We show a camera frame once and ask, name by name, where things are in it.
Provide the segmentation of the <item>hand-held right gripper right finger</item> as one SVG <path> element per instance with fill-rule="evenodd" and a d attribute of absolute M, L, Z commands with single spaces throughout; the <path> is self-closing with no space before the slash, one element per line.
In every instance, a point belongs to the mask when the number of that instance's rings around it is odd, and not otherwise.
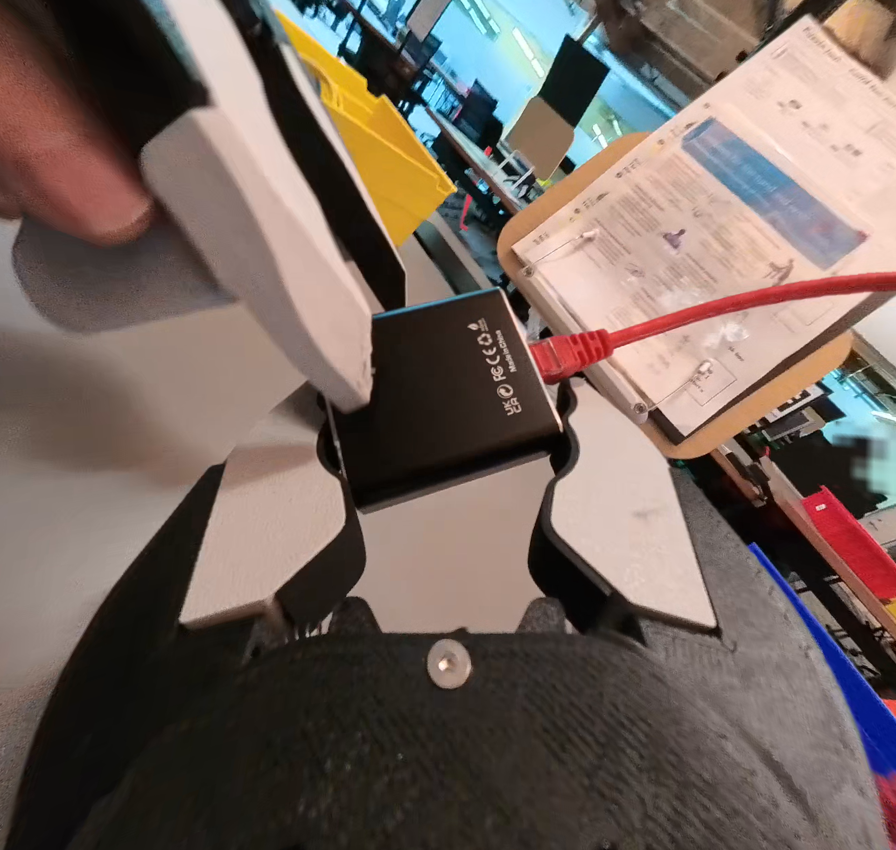
<path fill-rule="evenodd" d="M 641 637 L 646 621 L 716 632 L 667 460 L 583 378 L 561 383 L 558 412 L 563 432 L 528 557 L 539 590 L 580 634 Z"/>

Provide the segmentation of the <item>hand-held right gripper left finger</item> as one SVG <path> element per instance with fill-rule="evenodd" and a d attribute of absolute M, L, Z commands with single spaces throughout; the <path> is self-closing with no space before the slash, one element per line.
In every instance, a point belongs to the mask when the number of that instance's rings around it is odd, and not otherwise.
<path fill-rule="evenodd" d="M 359 582 L 364 537 L 330 455 L 325 405 L 304 384 L 230 453 L 180 622 L 262 617 L 311 632 Z"/>

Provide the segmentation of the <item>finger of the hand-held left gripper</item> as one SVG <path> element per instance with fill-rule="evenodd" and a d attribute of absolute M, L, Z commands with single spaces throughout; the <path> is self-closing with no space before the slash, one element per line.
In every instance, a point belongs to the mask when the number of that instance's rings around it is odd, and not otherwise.
<path fill-rule="evenodd" d="M 270 25 L 270 105 L 276 128 L 327 228 L 386 312 L 407 305 L 407 273 L 341 134 L 342 86 Z"/>
<path fill-rule="evenodd" d="M 222 0 L 162 0 L 208 102 L 140 152 L 140 172 L 226 291 L 332 404 L 372 391 L 372 312 L 288 150 Z"/>

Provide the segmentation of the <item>yellow plastic bin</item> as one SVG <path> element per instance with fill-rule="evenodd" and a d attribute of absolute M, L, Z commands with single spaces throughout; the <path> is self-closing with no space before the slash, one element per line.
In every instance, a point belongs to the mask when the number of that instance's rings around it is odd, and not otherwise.
<path fill-rule="evenodd" d="M 400 246 L 456 192 L 428 148 L 385 96 L 312 35 L 276 11 L 293 48 L 321 83 L 322 102 L 392 242 Z"/>

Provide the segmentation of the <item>black network switch box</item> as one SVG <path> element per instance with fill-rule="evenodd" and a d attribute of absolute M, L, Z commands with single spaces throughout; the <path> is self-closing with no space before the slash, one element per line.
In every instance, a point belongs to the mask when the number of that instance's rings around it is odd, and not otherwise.
<path fill-rule="evenodd" d="M 558 444 L 554 400 L 500 288 L 375 315 L 372 367 L 368 404 L 330 417 L 360 510 L 430 495 Z"/>

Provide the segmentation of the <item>person's left hand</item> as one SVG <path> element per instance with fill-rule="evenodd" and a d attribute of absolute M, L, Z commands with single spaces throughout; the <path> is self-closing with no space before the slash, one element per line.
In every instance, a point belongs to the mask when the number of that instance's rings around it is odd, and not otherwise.
<path fill-rule="evenodd" d="M 100 246 L 151 225 L 154 201 L 19 16 L 1 15 L 1 216 Z"/>

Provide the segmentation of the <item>red plastic bin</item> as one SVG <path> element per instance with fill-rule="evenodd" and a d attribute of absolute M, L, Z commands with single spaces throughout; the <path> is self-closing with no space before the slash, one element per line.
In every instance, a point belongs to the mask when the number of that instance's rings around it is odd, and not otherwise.
<path fill-rule="evenodd" d="M 895 599 L 895 563 L 844 504 L 825 486 L 802 498 L 815 529 L 882 602 Z"/>

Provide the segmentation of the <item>small background document stand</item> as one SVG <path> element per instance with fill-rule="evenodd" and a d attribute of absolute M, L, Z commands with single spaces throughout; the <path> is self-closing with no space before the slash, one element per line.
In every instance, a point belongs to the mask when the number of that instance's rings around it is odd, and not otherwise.
<path fill-rule="evenodd" d="M 566 35 L 538 91 L 504 137 L 538 180 L 549 179 L 574 142 L 574 131 L 598 96 L 609 68 Z"/>

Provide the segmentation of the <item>wooden document stand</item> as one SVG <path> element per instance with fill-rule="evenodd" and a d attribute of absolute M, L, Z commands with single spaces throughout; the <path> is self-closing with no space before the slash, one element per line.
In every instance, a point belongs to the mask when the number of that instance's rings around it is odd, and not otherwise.
<path fill-rule="evenodd" d="M 504 228 L 499 260 L 562 334 L 894 274 L 894 117 L 894 90 L 804 16 L 655 132 L 549 188 Z M 586 375 L 667 457 L 697 457 L 893 297 L 741 307 L 619 345 Z"/>

